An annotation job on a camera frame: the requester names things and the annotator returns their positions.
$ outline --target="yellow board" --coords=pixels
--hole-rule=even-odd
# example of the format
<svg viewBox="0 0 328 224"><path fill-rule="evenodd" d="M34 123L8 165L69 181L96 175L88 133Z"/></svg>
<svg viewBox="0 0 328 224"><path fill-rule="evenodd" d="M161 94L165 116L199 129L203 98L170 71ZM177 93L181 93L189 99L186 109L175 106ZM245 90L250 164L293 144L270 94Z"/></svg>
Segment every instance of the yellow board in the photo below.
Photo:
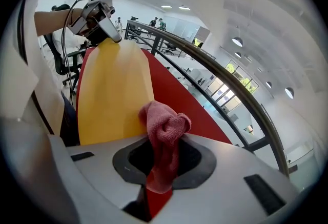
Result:
<svg viewBox="0 0 328 224"><path fill-rule="evenodd" d="M147 57L134 41L106 39L89 55L78 99L81 145L146 132L141 107L154 100Z"/></svg>

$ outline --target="window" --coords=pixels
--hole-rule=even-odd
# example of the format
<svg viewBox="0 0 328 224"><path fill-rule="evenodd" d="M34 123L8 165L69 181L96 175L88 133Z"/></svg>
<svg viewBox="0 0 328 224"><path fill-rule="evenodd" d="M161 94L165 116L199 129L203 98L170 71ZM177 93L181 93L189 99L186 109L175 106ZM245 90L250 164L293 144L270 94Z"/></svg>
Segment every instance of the window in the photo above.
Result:
<svg viewBox="0 0 328 224"><path fill-rule="evenodd" d="M212 95L213 93L215 93L221 86L223 85L223 82L216 78L211 84L210 86L206 89L206 92L209 95Z"/></svg>
<svg viewBox="0 0 328 224"><path fill-rule="evenodd" d="M241 101L239 100L239 98L237 96L235 96L235 97L231 98L231 100L228 101L224 105L224 109L228 113L231 110L233 110L235 107L237 107L240 103L241 103Z"/></svg>
<svg viewBox="0 0 328 224"><path fill-rule="evenodd" d="M248 127L244 128L245 131L251 133L252 135L254 135L254 132L253 132L253 126L252 125L249 125Z"/></svg>
<svg viewBox="0 0 328 224"><path fill-rule="evenodd" d="M250 93L253 94L258 88L258 84L234 61L231 60L225 68L232 73ZM230 112L241 103L234 92L218 78L208 86L206 92L226 113Z"/></svg>
<svg viewBox="0 0 328 224"><path fill-rule="evenodd" d="M251 94L258 88L258 84L234 61L230 60L225 68L232 73Z"/></svg>

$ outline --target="person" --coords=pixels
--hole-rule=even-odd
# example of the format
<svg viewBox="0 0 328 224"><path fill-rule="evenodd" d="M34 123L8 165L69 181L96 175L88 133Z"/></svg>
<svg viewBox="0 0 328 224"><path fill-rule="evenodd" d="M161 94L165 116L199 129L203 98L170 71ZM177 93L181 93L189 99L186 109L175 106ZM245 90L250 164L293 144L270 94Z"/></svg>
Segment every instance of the person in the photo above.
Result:
<svg viewBox="0 0 328 224"><path fill-rule="evenodd" d="M117 20L115 21L115 27L116 27L118 32L122 33L121 17L118 17Z"/></svg>
<svg viewBox="0 0 328 224"><path fill-rule="evenodd" d="M159 19L159 28L160 30L166 30L166 23L164 23L162 18Z"/></svg>
<svg viewBox="0 0 328 224"><path fill-rule="evenodd" d="M150 21L149 25L152 26L152 27L155 27L156 26L156 23L157 23L157 17L155 17L153 20Z"/></svg>
<svg viewBox="0 0 328 224"><path fill-rule="evenodd" d="M155 17L153 20L150 21L149 25L152 27L155 27L156 23L157 23L157 17ZM152 33L148 32L147 37L151 37Z"/></svg>
<svg viewBox="0 0 328 224"><path fill-rule="evenodd" d="M69 10L69 9L71 9L71 7L69 5L63 4L63 5L60 5L57 8L56 11L63 11L63 10ZM53 39L53 42L55 44L55 47L56 47L58 53L61 54L61 57L62 57L65 65L67 66L67 63L64 60L64 56L63 56L62 32L63 32L62 28L59 29L59 30L54 31L52 33L52 39ZM87 43L88 43L88 40L85 37L75 35L75 34L72 33L72 31L69 28L66 28L66 31L65 31L65 47L66 47L66 53L67 54L78 51L81 48L81 45L84 46ZM82 56L78 55L77 56L77 64L78 65L82 64L82 62L83 62ZM69 66L73 65L73 58L72 57L68 58L68 65Z"/></svg>

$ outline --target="glass panel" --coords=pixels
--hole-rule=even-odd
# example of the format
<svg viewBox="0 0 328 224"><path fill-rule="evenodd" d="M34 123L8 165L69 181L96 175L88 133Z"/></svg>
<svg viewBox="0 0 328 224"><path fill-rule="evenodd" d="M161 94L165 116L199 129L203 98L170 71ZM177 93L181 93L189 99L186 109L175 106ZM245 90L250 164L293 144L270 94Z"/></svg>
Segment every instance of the glass panel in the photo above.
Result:
<svg viewBox="0 0 328 224"><path fill-rule="evenodd" d="M175 28L173 30L173 33L177 36L182 36L182 33L187 25L187 22L184 20L178 20L178 22L175 25Z"/></svg>
<svg viewBox="0 0 328 224"><path fill-rule="evenodd" d="M187 41L192 42L192 40L194 39L194 37L198 31L198 28L199 28L199 25L187 22L187 25L184 28L184 31L181 35L181 38L184 38Z"/></svg>
<svg viewBox="0 0 328 224"><path fill-rule="evenodd" d="M178 19L174 17L165 16L165 22L166 22L166 31L173 33L178 23Z"/></svg>
<svg viewBox="0 0 328 224"><path fill-rule="evenodd" d="M245 130L246 132L249 132L249 133L251 133L252 135L254 135L254 131L253 131L253 127L252 127L252 125L249 125L249 126L245 127L244 130Z"/></svg>
<svg viewBox="0 0 328 224"><path fill-rule="evenodd" d="M220 88L220 86L223 85L223 82L216 78L211 84L210 86L206 89L206 92L209 94L209 95L212 95L216 90L218 90Z"/></svg>
<svg viewBox="0 0 328 224"><path fill-rule="evenodd" d="M233 97L235 94L231 90L228 91L217 103L219 106L224 105L231 97Z"/></svg>
<svg viewBox="0 0 328 224"><path fill-rule="evenodd" d="M233 75L245 86L252 78L240 67L236 69Z"/></svg>
<svg viewBox="0 0 328 224"><path fill-rule="evenodd" d="M245 87L251 94L253 94L254 91L258 88L258 84L254 80L251 80Z"/></svg>
<svg viewBox="0 0 328 224"><path fill-rule="evenodd" d="M217 91L212 98L217 101L219 99L220 96L222 96L225 92L227 92L229 90L229 87L227 87L226 85L223 85L219 91Z"/></svg>
<svg viewBox="0 0 328 224"><path fill-rule="evenodd" d="M228 103L226 103L224 105L224 109L227 112L229 112L229 111L233 110L235 107L237 107L240 103L241 103L241 101L239 100L239 98L237 96L235 96Z"/></svg>
<svg viewBox="0 0 328 224"><path fill-rule="evenodd" d="M234 61L230 61L227 66L225 67L230 73L233 73L237 68L238 65Z"/></svg>

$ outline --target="red surface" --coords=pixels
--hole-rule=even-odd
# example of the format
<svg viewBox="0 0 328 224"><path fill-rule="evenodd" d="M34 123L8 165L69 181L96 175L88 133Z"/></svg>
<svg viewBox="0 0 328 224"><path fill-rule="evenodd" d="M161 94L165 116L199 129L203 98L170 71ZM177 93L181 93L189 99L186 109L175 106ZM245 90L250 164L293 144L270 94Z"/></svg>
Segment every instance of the red surface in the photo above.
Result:
<svg viewBox="0 0 328 224"><path fill-rule="evenodd" d="M80 72L80 80L88 56L93 49L94 48L89 48L86 51ZM231 143L216 122L197 102L194 96L190 94L188 90L184 88L184 86L150 52L147 50L142 51L148 58L155 100L168 105L177 113L186 114L192 122L189 133L221 142ZM78 83L77 87L76 112L78 107L79 89L80 83ZM172 190L165 194L156 194L147 190L149 210L152 217L160 211L172 194Z"/></svg>
<svg viewBox="0 0 328 224"><path fill-rule="evenodd" d="M188 133L231 144L194 96L150 52L143 52L148 58L155 100L168 105L177 113L186 114L191 120L191 130Z"/></svg>
<svg viewBox="0 0 328 224"><path fill-rule="evenodd" d="M81 71L80 71L80 77L79 77L79 81L78 81L78 85L77 85L77 92L76 92L76 114L78 113L77 112L77 107L78 107L78 96L79 96L79 93L80 93L80 81L82 81L82 75L83 75L83 72L84 72L84 68L86 66L86 62L88 60L88 57L89 57L89 54L93 51L93 49L95 49L95 47L89 47L87 50L86 50L86 54L84 55L84 58L83 58L83 63L82 63L82 66L81 66Z"/></svg>

